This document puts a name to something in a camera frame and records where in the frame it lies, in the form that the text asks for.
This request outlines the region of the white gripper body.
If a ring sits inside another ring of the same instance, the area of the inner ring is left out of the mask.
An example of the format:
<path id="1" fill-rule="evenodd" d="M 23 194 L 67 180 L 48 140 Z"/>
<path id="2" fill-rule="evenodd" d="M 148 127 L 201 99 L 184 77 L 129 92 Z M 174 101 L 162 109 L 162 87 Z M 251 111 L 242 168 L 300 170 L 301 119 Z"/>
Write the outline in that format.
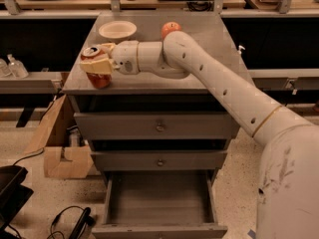
<path id="1" fill-rule="evenodd" d="M 112 51 L 115 69 L 124 75 L 138 74 L 138 41 L 124 41 Z"/>

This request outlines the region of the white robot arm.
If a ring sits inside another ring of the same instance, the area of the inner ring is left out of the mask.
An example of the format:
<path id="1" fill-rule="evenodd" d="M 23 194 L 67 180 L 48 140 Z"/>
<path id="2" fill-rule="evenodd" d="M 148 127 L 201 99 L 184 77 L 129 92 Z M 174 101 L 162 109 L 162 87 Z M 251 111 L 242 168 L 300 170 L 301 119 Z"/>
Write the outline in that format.
<path id="1" fill-rule="evenodd" d="M 319 126 L 270 98 L 183 31 L 160 42 L 104 43 L 83 50 L 86 73 L 193 74 L 261 144 L 256 239 L 319 239 Z"/>

